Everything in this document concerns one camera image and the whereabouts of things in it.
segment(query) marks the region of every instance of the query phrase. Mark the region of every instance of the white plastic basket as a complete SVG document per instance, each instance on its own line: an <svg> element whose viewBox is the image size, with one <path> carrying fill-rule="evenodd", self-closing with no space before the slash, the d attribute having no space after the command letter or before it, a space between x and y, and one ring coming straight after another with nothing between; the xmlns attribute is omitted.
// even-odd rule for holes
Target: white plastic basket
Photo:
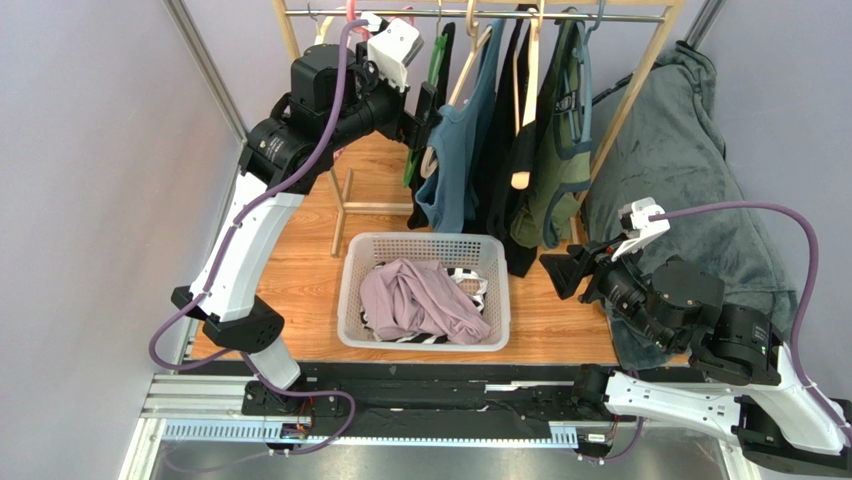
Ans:
<svg viewBox="0 0 852 480"><path fill-rule="evenodd" d="M361 323L361 282L380 262L398 258L412 261L440 260L445 267L469 268L488 280L485 309L482 319L491 327L488 338L475 345L444 343L377 342ZM476 282L462 282L462 290ZM494 352L509 341L509 276L503 245L486 235L454 233L362 233L352 239L343 266L343 283L337 306L337 335L340 340L356 348L383 348L388 350L418 350L437 352Z"/></svg>

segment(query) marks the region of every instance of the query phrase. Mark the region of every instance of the green hanger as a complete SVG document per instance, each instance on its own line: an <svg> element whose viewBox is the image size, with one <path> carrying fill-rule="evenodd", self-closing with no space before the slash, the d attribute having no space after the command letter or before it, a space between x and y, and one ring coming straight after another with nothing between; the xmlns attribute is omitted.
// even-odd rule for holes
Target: green hanger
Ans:
<svg viewBox="0 0 852 480"><path fill-rule="evenodd" d="M429 82L430 85L436 85L438 83L438 76L441 73L441 64L444 62L444 53L447 50L447 35L440 35L435 39L435 48L432 49L432 59L429 61L429 75L426 78L426 81ZM402 186L407 187L411 183L411 179L414 177L414 159L417 155L422 155L423 152L415 152L414 150L408 151L408 158L405 159L405 173L402 176Z"/></svg>

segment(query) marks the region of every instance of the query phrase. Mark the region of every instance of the wooden clothes rack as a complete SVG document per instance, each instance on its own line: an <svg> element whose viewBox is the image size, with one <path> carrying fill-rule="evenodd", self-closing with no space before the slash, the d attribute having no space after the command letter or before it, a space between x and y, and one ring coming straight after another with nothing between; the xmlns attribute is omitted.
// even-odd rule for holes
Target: wooden clothes rack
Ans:
<svg viewBox="0 0 852 480"><path fill-rule="evenodd" d="M313 17L317 15L322 16L332 16L332 15L344 15L345 12L342 10L290 10L287 7L286 0L271 0L272 6L275 9L275 14L278 18L278 24L281 28L281 34L284 36L284 43L287 46L287 53L290 56L290 60L294 61L299 58L301 54L301 50L299 49L298 41L296 40L296 34L293 31L293 24L291 22L291 17ZM431 2L432 0L411 0L412 3L426 3ZM621 102L618 104L618 108L615 111L615 115L612 118L612 121L607 127L606 132L604 133L603 139L595 152L595 156L592 163L592 171L591 171L591 181L594 182L595 177L603 165L604 160L609 154L610 149L615 143L615 139L618 136L618 132L621 130L621 127L624 125L624 121L627 119L627 115L630 113L630 109L633 107L633 104L636 101L636 97L639 95L639 91L642 90L642 85L645 83L645 80L648 78L648 74L651 72L651 68L654 65L657 57L660 54L660 51L663 48L663 45L666 42L666 39L669 37L669 34L674 27L675 22L680 16L681 11L683 10L683 5L686 0L607 0L607 6L614 5L629 5L629 6L663 6L665 10L659 16L648 16L648 15L609 15L604 14L601 17L602 21L621 21L621 22L655 22L657 23L657 28L654 30L654 33L651 35L651 39L648 42L647 47L645 47L645 52L642 54L642 58L639 61L639 65L636 67L636 70L633 72L633 76L630 79L630 83L627 85L627 89L625 91L624 96L621 98ZM363 11L371 11L380 16L414 16L414 17L441 17L441 18L463 18L465 14L465 10L444 10L443 4L446 3L458 3L458 4L466 4L466 2L459 1L444 1L440 5L440 10L363 10ZM476 3L478 4L509 4L514 5L517 0L478 0ZM548 0L546 3L551 5L599 5L599 0ZM519 17L530 17L531 14L526 12L510 12L510 11L475 11L475 17L480 18L519 18ZM577 20L585 20L587 22L595 21L598 16L596 14L565 14L565 13L545 13L542 15L545 19L557 19L557 18L573 18ZM343 227L346 223L347 215L410 215L412 211L412 206L409 203L367 203L367 202L351 202L349 201L349 195L352 191L352 182L354 179L354 172L352 169L348 169L346 172L346 178L343 182L343 188L340 187L340 182L337 179L337 173L335 172L334 167L329 170L328 175L329 181L331 182L332 192L335 197L335 201L337 203L338 208L338 216L337 223L334 231L334 239L332 241L331 246L331 256L338 257L340 254L340 244L341 239L343 237ZM588 190L577 195L577 199L582 203L585 198ZM572 238L577 238L578 228L577 228L577 220L576 217L572 218L571 221L571 230L572 230Z"/></svg>

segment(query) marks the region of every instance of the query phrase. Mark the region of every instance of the blue shirt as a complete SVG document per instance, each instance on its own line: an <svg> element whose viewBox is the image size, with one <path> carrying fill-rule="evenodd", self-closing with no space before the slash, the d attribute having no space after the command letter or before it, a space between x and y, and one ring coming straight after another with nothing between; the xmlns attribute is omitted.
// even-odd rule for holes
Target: blue shirt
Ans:
<svg viewBox="0 0 852 480"><path fill-rule="evenodd" d="M444 105L443 116L426 144L435 149L438 170L426 179L415 195L417 204L435 232L461 233L465 218L472 220L473 190L468 188L470 166L485 138L494 113L497 59L504 20L491 22L491 38L483 48L473 93L461 110Z"/></svg>

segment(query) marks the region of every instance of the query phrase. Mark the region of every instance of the wooden table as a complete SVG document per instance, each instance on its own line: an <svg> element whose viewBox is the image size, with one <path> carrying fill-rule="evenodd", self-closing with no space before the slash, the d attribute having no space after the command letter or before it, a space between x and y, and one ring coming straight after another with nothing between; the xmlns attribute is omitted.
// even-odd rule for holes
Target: wooden table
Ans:
<svg viewBox="0 0 852 480"><path fill-rule="evenodd" d="M402 187L406 154L404 146L378 134L347 147L337 164L359 172L358 181L353 185L353 200L409 202L410 190ZM575 299L560 301L538 262L533 264L526 278L509 277L511 337L509 344L498 352L405 352L343 345L337 337L337 300L345 255L337 259L329 255L337 206L328 179L324 178L326 175L317 179L311 194L284 228L257 292L284 316L284 340L297 360L616 362L606 316L600 308L580 304ZM406 220L401 216L350 216L346 221L342 251L346 252L352 237L362 232L408 231ZM192 355L203 357L216 350L218 347L199 331Z"/></svg>

